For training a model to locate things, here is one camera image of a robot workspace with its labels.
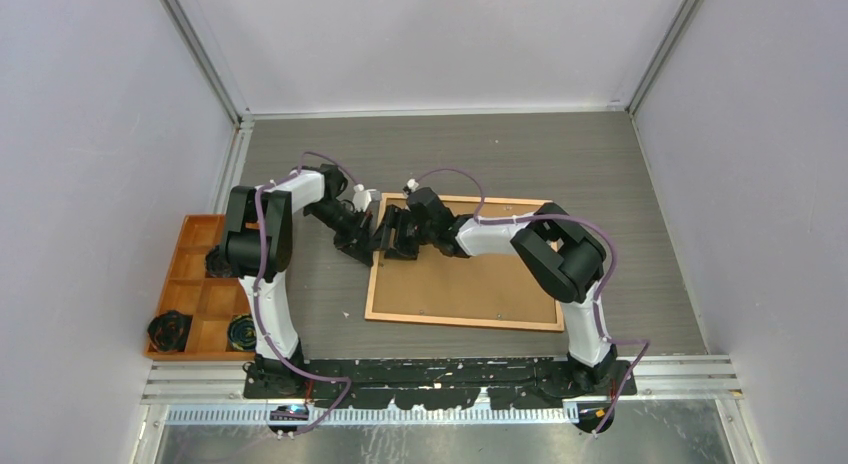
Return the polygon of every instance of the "orange wooden box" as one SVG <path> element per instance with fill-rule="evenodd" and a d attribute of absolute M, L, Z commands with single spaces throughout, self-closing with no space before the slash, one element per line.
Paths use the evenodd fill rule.
<path fill-rule="evenodd" d="M 148 341 L 144 355 L 160 361 L 248 361 L 227 341 L 234 316 L 250 313 L 238 279 L 208 277 L 206 253 L 221 239 L 223 215 L 186 216 L 162 287 L 156 315 L 176 310 L 192 316 L 184 352 L 159 352 Z"/>

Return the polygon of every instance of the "gray floor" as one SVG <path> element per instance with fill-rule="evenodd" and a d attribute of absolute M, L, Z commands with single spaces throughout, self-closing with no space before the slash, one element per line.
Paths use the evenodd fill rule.
<path fill-rule="evenodd" d="M 333 156 L 367 187 L 384 192 L 399 192 L 407 179 L 430 169 L 454 166 L 474 173 L 490 196 L 554 200 L 569 213 L 600 225 L 617 244 L 619 268 L 604 293 L 610 333 L 650 338 L 651 354 L 704 353 L 626 114 L 259 121 L 242 184 L 286 175 L 304 150 Z M 443 194 L 477 194 L 461 176 L 439 174 L 426 183 Z M 289 301 L 308 358 L 529 356 L 567 351 L 567 339 L 558 333 L 366 322 L 369 269 L 336 251 L 332 232 L 313 218 L 297 219 L 295 232 Z"/>
<path fill-rule="evenodd" d="M 319 427 L 282 441 L 269 438 L 271 433 L 264 426 L 166 425 L 156 462 L 733 462 L 715 402 L 623 401 L 620 405 L 612 427 L 588 443 L 586 434 L 568 424 Z"/>

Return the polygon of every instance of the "wooden surface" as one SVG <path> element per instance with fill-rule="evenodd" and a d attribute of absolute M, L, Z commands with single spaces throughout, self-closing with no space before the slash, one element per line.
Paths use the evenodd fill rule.
<path fill-rule="evenodd" d="M 471 214 L 480 202 L 478 197 L 440 197 L 454 215 Z M 481 215 L 527 214 L 545 202 L 487 198 Z M 380 220 L 389 204 L 406 207 L 406 198 L 383 194 Z M 562 308 L 539 287 L 517 255 L 462 259 L 447 257 L 433 246 L 421 246 L 414 261 L 385 259 L 383 252 L 374 255 L 365 319 L 528 331 L 565 329 Z"/>
<path fill-rule="evenodd" d="M 250 313 L 247 295 L 234 278 L 206 274 L 206 253 L 221 240 L 222 215 L 186 216 L 162 286 L 156 315 L 175 310 L 192 316 L 185 350 L 159 352 L 148 340 L 144 355 L 160 361 L 241 361 L 253 352 L 229 346 L 227 329 L 234 316 Z"/>
<path fill-rule="evenodd" d="M 618 245 L 619 270 L 604 293 L 612 335 L 651 338 L 651 354 L 704 352 L 625 113 L 258 121 L 242 183 L 286 175 L 304 150 L 330 154 L 368 187 L 384 192 L 400 192 L 410 177 L 430 169 L 455 166 L 473 172 L 492 196 L 554 200 L 596 222 Z M 442 194 L 477 192 L 450 174 L 430 176 L 426 183 Z M 337 251 L 333 233 L 313 217 L 295 221 L 288 295 L 308 357 L 532 356 L 568 350 L 565 335 L 557 333 L 365 321 L 369 268 Z M 633 355 L 636 349 L 624 352 Z"/>

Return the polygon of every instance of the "framed board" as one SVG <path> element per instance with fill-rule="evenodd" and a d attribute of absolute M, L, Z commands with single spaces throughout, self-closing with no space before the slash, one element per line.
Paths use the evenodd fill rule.
<path fill-rule="evenodd" d="M 470 214 L 479 197 L 440 196 L 454 214 Z M 486 198 L 481 215 L 507 217 L 535 212 L 548 201 Z M 402 194 L 383 194 L 386 207 L 406 207 Z M 385 259 L 378 251 L 368 284 L 365 319 L 532 331 L 562 332 L 562 309 L 517 256 L 446 257 L 421 246 L 418 259 Z"/>

